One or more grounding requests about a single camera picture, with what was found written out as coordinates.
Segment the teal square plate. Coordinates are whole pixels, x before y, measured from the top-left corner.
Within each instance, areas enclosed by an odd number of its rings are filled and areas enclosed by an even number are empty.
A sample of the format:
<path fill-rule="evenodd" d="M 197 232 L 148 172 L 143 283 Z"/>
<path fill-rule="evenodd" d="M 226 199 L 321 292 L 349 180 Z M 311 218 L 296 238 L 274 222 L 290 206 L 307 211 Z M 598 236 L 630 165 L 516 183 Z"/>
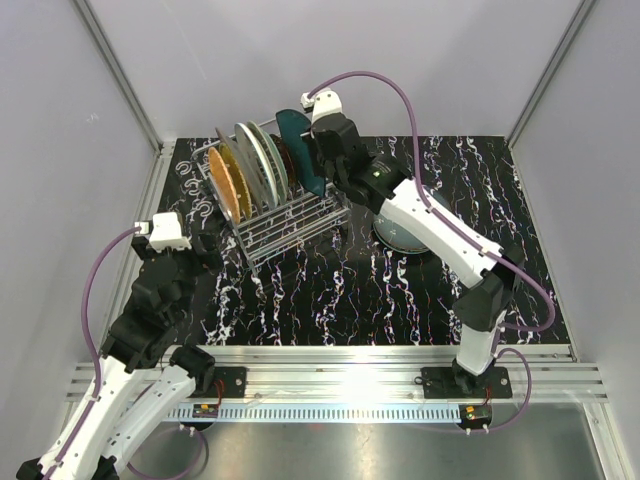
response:
<path fill-rule="evenodd" d="M 326 182 L 315 174 L 309 147 L 304 139 L 309 134 L 311 121 L 305 114 L 293 109 L 281 110 L 275 117 L 281 138 L 294 163 L 298 183 L 307 192 L 323 197 Z"/>

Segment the red floral plate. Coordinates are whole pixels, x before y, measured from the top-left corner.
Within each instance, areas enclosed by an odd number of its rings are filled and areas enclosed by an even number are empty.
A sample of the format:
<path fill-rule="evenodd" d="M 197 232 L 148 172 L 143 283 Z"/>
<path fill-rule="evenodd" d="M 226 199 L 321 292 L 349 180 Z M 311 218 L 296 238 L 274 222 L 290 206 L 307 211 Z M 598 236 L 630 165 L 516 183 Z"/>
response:
<path fill-rule="evenodd" d="M 281 156 L 282 162 L 284 164 L 284 167 L 287 173 L 288 185 L 290 188 L 294 188 L 297 183 L 297 178 L 296 178 L 295 166 L 289 154 L 289 150 L 287 149 L 284 141 L 276 134 L 271 134 L 270 138 L 276 145 L 276 148 L 278 149 L 279 154 Z"/>

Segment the yellow green woven plate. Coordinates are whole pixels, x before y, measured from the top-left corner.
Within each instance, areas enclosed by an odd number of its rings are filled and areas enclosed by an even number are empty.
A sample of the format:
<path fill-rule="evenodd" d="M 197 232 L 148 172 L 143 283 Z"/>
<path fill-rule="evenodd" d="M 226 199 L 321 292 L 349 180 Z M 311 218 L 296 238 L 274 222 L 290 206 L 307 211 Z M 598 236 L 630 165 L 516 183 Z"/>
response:
<path fill-rule="evenodd" d="M 238 198 L 240 211 L 246 219 L 250 219 L 253 213 L 252 198 L 244 174 L 231 148 L 228 145 L 221 143 L 218 150 L 231 175 L 236 190 L 236 196 Z"/>

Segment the white bottom plate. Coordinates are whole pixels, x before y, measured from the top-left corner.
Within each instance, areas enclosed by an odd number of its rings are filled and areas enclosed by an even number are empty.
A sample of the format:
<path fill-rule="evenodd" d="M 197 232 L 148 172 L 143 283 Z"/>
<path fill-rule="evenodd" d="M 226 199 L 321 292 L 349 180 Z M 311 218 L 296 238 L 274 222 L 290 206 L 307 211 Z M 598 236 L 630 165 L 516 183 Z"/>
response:
<path fill-rule="evenodd" d="M 279 200 L 276 183 L 267 155 L 259 141 L 244 123 L 234 125 L 236 142 L 248 156 L 251 166 L 255 169 L 258 179 L 264 188 L 264 205 L 269 209 L 278 206 Z"/>

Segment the grey reindeer plate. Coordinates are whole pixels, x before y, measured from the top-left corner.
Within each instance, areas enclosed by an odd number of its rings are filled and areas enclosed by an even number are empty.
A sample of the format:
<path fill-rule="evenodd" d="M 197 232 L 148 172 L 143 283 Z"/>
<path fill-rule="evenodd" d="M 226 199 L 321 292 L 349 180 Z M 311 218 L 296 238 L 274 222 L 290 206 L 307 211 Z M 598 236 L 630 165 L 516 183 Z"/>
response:
<path fill-rule="evenodd" d="M 224 143 L 231 148 L 244 174 L 251 193 L 252 210 L 256 210 L 257 213 L 262 214 L 264 212 L 265 191 L 258 179 L 258 175 L 255 169 L 249 162 L 248 156 L 242 151 L 238 143 L 235 140 L 232 140 L 229 136 L 225 135 L 220 128 L 216 128 L 215 131 L 219 140 L 219 146 L 221 143 Z"/>

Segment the orange woven plate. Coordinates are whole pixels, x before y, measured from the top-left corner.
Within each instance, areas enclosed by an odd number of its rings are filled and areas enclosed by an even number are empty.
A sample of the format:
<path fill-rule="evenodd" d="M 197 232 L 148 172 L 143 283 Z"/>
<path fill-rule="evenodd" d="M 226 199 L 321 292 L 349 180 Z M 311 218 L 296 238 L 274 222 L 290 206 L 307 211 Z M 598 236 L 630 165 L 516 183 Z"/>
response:
<path fill-rule="evenodd" d="M 237 224 L 240 221 L 240 205 L 236 189 L 223 157 L 215 147 L 208 149 L 208 162 L 223 210 Z"/>

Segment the dark bottom plate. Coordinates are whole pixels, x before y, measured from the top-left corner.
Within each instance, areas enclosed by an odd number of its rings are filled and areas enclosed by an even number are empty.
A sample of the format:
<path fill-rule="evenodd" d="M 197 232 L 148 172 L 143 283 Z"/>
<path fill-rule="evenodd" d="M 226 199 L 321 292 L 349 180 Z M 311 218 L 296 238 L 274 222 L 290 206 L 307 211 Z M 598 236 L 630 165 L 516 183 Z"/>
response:
<path fill-rule="evenodd" d="M 401 254 L 418 255 L 433 253 L 439 256 L 437 252 L 423 244 L 402 225 L 396 223 L 395 219 L 395 216 L 387 216 L 385 209 L 382 209 L 374 216 L 372 230 L 381 243 Z"/>

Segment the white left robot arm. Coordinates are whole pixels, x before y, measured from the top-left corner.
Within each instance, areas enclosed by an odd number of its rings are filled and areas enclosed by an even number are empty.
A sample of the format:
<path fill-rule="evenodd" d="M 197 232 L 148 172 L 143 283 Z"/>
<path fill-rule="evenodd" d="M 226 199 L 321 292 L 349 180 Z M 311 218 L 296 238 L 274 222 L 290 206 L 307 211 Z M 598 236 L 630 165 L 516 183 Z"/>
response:
<path fill-rule="evenodd" d="M 147 391 L 131 398 L 173 343 L 211 255 L 164 215 L 119 237 L 131 238 L 143 262 L 129 300 L 102 346 L 89 347 L 94 377 L 71 419 L 41 457 L 20 466 L 19 479 L 117 479 L 174 406 L 214 388 L 214 357 L 182 346 Z"/>

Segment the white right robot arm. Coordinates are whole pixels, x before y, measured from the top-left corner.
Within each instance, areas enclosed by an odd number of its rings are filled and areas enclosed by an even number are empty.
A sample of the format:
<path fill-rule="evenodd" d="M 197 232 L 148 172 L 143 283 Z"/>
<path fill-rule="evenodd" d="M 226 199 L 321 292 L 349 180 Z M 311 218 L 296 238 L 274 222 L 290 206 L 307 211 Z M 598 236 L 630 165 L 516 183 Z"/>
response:
<path fill-rule="evenodd" d="M 344 114 L 313 119 L 301 138 L 316 174 L 331 180 L 351 202 L 415 237 L 465 286 L 453 304 L 461 336 L 447 379 L 465 397 L 480 394 L 489 385 L 497 331 L 519 285 L 511 269 L 520 265 L 521 254 L 502 249 L 444 208 L 405 163 L 370 154 Z"/>

